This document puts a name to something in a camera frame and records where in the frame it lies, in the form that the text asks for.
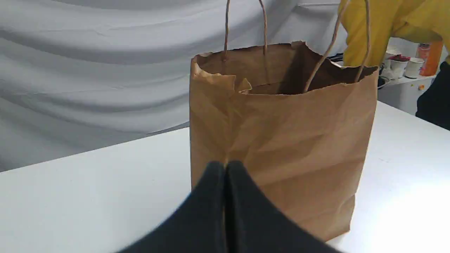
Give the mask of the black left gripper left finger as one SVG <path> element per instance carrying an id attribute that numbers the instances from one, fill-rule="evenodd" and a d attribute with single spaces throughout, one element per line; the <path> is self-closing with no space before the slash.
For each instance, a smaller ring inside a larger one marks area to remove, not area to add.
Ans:
<path id="1" fill-rule="evenodd" d="M 225 253 L 224 182 L 223 164 L 210 162 L 177 210 L 122 253 Z"/>

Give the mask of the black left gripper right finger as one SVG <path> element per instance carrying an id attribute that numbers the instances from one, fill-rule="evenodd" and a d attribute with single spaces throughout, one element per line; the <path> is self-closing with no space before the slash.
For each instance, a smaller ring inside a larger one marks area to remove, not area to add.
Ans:
<path id="1" fill-rule="evenodd" d="M 225 238 L 230 253 L 339 252 L 275 207 L 241 161 L 225 165 Z"/>

